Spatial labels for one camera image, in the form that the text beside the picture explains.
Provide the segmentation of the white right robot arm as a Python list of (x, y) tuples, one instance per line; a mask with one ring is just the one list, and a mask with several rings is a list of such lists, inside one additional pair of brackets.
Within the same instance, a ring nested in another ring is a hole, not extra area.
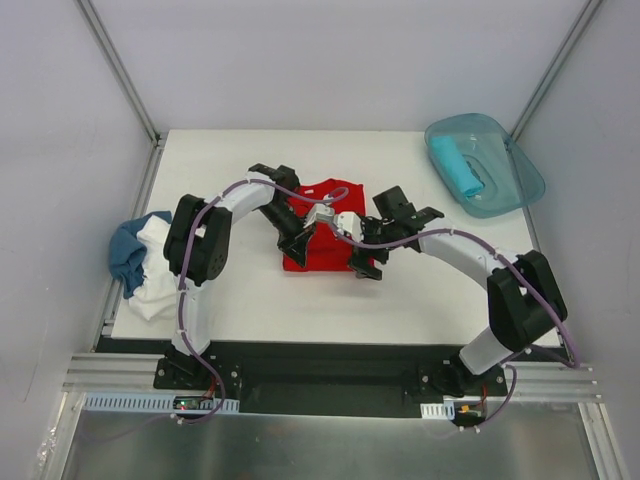
[(392, 250), (405, 247), (443, 261), (487, 294), (487, 327), (430, 374), (433, 389), (454, 397), (473, 394), (493, 367), (551, 330), (566, 332), (562, 324), (568, 311), (542, 253), (500, 250), (455, 228), (432, 207), (416, 209), (400, 187), (375, 196), (374, 203), (375, 217), (345, 211), (332, 221), (337, 234), (353, 247), (349, 266), (357, 275), (381, 279), (381, 270), (369, 262), (384, 264)]

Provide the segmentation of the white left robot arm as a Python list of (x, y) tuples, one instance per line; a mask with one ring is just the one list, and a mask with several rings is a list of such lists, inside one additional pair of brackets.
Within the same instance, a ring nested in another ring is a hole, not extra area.
[(245, 177), (211, 200), (181, 197), (167, 235), (163, 255), (177, 286), (175, 332), (158, 364), (154, 386), (171, 381), (189, 389), (215, 382), (208, 359), (209, 314), (203, 298), (222, 273), (229, 253), (231, 228), (258, 210), (278, 231), (278, 249), (298, 266), (307, 264), (314, 229), (306, 227), (289, 206), (287, 193), (300, 186), (295, 170), (256, 164)]

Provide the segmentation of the red t shirt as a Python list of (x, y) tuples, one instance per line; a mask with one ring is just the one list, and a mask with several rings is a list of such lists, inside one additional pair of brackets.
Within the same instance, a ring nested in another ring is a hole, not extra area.
[[(315, 200), (325, 199), (338, 189), (347, 188), (347, 196), (330, 205), (335, 213), (352, 211), (360, 215), (366, 213), (364, 185), (342, 179), (329, 178), (312, 185), (301, 185), (295, 192)], [(352, 247), (338, 240), (325, 224), (318, 224), (308, 243), (307, 263), (300, 267), (287, 256), (283, 256), (282, 268), (286, 272), (349, 272), (348, 260)]]

